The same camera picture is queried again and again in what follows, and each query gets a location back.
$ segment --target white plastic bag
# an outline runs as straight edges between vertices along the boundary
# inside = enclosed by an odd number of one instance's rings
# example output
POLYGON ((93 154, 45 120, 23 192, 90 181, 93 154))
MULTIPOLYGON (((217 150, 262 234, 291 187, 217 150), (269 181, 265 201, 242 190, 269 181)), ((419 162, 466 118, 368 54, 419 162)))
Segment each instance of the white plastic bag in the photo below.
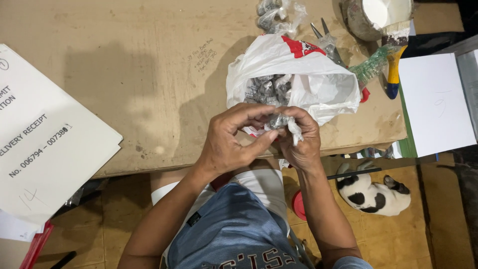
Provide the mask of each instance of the white plastic bag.
MULTIPOLYGON (((251 81, 274 74, 294 74, 289 106, 307 110, 323 125, 341 113, 355 113, 360 91, 355 74, 332 62, 323 50, 278 34, 257 37, 228 67, 227 107, 250 101, 257 90, 251 81)), ((244 128, 250 135, 263 130, 244 128)))

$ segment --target dog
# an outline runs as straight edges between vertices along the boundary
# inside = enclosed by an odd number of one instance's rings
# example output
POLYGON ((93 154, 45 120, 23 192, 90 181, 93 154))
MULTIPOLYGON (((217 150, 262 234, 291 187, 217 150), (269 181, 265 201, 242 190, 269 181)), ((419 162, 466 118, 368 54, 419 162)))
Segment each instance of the dog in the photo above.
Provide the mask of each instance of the dog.
MULTIPOLYGON (((364 162, 357 171, 376 168, 372 161, 364 162)), ((337 174, 352 172, 349 163, 343 163, 337 174)), ((340 196, 353 208, 366 213, 396 216, 410 205, 410 190, 403 184, 386 175, 383 184, 371 182, 369 174, 361 174, 337 179, 340 196)))

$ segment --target tiled floor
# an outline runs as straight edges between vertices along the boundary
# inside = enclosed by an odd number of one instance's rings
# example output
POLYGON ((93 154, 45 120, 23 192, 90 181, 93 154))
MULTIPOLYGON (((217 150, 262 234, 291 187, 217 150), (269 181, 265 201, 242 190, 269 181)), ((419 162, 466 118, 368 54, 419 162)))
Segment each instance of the tiled floor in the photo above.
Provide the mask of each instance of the tiled floor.
MULTIPOLYGON (((358 246, 375 269, 431 269, 425 237, 425 222, 415 167, 398 168, 372 174, 382 181, 388 174, 412 192, 412 203, 400 215, 385 217, 361 213, 348 206, 330 184, 336 200, 350 221, 358 246)), ((294 169, 284 169, 287 192, 298 188, 294 169)), ((114 269, 131 232, 151 208, 148 175, 134 175, 111 183, 101 197, 52 220, 55 225, 35 269, 49 269, 69 251, 78 256, 64 268, 114 269)), ((306 249, 320 257, 307 223, 288 210, 289 223, 297 237, 307 241, 306 249)))

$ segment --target scissor blade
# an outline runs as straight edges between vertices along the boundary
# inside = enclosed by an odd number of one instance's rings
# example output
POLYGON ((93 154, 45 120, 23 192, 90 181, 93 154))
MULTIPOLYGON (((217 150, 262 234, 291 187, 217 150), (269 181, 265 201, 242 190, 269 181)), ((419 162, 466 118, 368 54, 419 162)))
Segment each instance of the scissor blade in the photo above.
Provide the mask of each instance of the scissor blade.
POLYGON ((320 34, 320 32, 317 30, 317 28, 314 26, 312 22, 310 23, 310 27, 312 27, 312 31, 314 31, 317 38, 322 38, 322 35, 320 34))
POLYGON ((322 27, 324 28, 324 32, 325 32, 326 34, 328 34, 328 33, 329 33, 329 30, 328 30, 328 28, 327 28, 326 22, 324 21, 324 18, 320 18, 320 20, 322 21, 322 27))

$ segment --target fingernail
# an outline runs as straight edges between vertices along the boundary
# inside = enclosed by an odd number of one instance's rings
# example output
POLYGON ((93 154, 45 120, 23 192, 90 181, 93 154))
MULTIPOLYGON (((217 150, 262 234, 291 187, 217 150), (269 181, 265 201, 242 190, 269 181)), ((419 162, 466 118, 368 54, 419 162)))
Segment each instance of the fingernail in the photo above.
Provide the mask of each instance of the fingernail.
POLYGON ((269 131, 267 135, 269 136, 271 141, 274 141, 277 138, 278 134, 279 132, 277 130, 272 130, 272 131, 269 131))

